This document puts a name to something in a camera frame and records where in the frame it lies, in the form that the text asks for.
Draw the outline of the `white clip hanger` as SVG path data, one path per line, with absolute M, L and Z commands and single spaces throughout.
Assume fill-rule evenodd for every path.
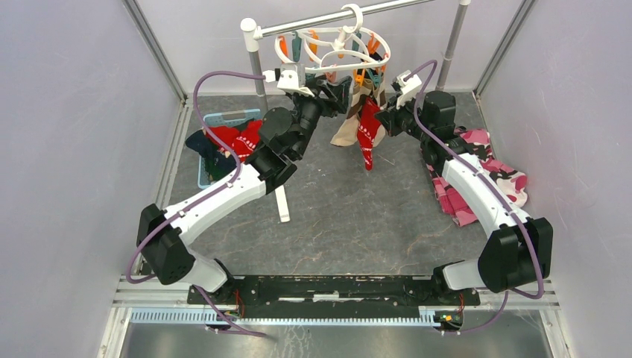
M 391 59 L 388 43 L 375 31 L 363 26 L 364 14 L 357 4 L 346 4 L 341 9 L 352 12 L 354 25 L 295 30 L 302 39 L 302 52 L 309 59 L 307 64 L 302 63 L 305 66 L 305 73 L 320 75 L 325 72 L 357 69 L 383 70 Z M 369 55 L 367 43 L 373 35 L 381 45 L 375 54 Z M 280 51 L 278 36 L 274 42 L 277 57 L 281 63 L 296 63 L 292 60 L 291 51 L 288 50 L 288 58 Z

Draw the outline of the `pink camouflage bag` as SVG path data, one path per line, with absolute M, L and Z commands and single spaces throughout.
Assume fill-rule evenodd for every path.
M 528 177 L 494 157 L 490 145 L 490 135 L 485 129 L 467 130 L 460 126 L 455 129 L 455 134 L 461 137 L 473 149 L 482 168 L 496 183 L 501 191 L 518 207 L 523 207 L 528 200 L 526 186 Z M 450 215 L 457 226 L 463 227 L 477 221 L 477 217 L 466 204 L 466 201 L 452 188 L 433 166 L 427 165 L 435 197 L 442 211 Z

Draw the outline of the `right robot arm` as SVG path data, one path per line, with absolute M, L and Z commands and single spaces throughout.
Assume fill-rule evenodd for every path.
M 532 218 L 501 191 L 473 147 L 457 134 L 455 114 L 455 97 L 443 91 L 407 102 L 394 96 L 376 114 L 389 135 L 406 133 L 420 141 L 426 164 L 464 199 L 488 236 L 478 259 L 436 268 L 431 296 L 450 304 L 461 290 L 486 288 L 541 298 L 550 273 L 552 225 Z

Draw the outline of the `teal clothespin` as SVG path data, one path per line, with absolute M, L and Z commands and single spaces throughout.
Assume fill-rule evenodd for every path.
M 383 74 L 381 72 L 370 70 L 368 72 L 369 78 L 371 79 L 375 88 L 379 88 L 383 82 Z
M 296 63 L 300 62 L 300 57 L 302 53 L 302 39 L 300 38 L 297 31 L 293 32 L 291 47 L 292 47 L 292 60 Z

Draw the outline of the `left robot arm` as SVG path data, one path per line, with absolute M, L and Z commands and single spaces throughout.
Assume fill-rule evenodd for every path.
M 190 246 L 214 223 L 272 193 L 296 172 L 319 119 L 347 111 L 352 82 L 349 76 L 335 83 L 323 75 L 311 79 L 306 95 L 291 95 L 292 110 L 275 107 L 264 115 L 253 153 L 229 175 L 165 209 L 146 206 L 140 213 L 135 253 L 143 256 L 153 277 L 165 286 L 199 286 L 215 303 L 228 302 L 234 294 L 229 272 Z

